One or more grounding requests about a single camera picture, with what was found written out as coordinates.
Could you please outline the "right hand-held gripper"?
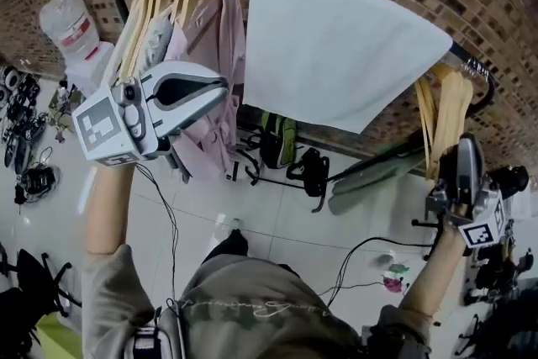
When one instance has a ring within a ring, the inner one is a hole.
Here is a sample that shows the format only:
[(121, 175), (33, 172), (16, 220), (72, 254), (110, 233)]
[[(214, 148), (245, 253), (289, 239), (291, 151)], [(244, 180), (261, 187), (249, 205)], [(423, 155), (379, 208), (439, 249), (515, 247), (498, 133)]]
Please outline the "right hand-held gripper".
[(499, 242), (507, 222), (503, 197), (498, 182), (484, 171), (483, 153), (473, 134), (464, 133), (458, 146), (440, 157), (425, 214), (456, 227), (469, 249)]

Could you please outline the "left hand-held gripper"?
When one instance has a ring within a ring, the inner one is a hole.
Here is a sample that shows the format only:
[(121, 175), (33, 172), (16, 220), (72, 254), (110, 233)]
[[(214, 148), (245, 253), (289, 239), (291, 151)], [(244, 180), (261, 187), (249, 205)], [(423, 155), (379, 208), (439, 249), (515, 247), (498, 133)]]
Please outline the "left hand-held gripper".
[(89, 161), (112, 167), (164, 156), (171, 167), (182, 168), (164, 137), (210, 112), (226, 99), (228, 88), (227, 80), (206, 66), (163, 61), (140, 81), (130, 77), (101, 86), (73, 112), (73, 124)]

